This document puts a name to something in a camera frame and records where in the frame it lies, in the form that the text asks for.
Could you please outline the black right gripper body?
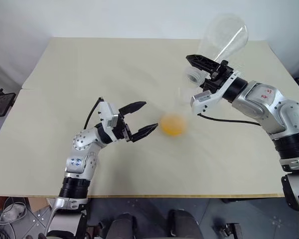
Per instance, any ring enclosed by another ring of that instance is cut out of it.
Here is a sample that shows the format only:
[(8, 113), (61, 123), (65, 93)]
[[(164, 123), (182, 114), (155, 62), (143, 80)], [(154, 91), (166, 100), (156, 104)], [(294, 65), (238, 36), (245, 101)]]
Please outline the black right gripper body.
[(222, 60), (221, 63), (207, 60), (203, 70), (209, 74), (209, 77), (206, 77), (204, 83), (202, 83), (202, 89), (203, 91), (209, 90), (211, 93), (216, 93), (234, 71), (233, 68), (228, 66), (227, 60)]

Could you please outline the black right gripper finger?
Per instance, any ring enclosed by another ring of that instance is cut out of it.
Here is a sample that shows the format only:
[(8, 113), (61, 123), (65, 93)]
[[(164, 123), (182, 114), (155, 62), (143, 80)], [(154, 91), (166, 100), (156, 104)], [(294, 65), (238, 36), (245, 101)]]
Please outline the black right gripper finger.
[(218, 69), (218, 63), (204, 57), (202, 55), (192, 54), (187, 55), (186, 60), (192, 67), (197, 68), (200, 71), (204, 71), (207, 73), (213, 73)]

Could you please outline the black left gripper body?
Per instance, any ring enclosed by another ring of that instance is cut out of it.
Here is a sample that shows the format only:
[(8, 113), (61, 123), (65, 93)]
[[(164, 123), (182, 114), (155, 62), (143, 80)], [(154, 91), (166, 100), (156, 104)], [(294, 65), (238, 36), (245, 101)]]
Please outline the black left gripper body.
[(117, 140), (125, 139), (128, 142), (133, 139), (129, 126), (125, 123), (124, 116), (121, 114), (118, 114), (117, 124), (112, 129), (112, 132)]

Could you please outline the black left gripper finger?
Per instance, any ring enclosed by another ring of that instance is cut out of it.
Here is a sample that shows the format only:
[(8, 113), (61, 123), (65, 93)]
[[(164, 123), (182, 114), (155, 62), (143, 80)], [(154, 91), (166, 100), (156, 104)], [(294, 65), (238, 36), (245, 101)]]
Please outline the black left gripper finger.
[(119, 115), (123, 117), (127, 114), (132, 114), (138, 111), (140, 108), (142, 108), (145, 104), (146, 104), (145, 101), (137, 101), (137, 102), (130, 103), (119, 109)]
[(158, 126), (158, 123), (147, 125), (138, 130), (138, 132), (132, 134), (132, 142), (136, 142), (144, 137), (147, 137), (151, 132), (153, 132)]

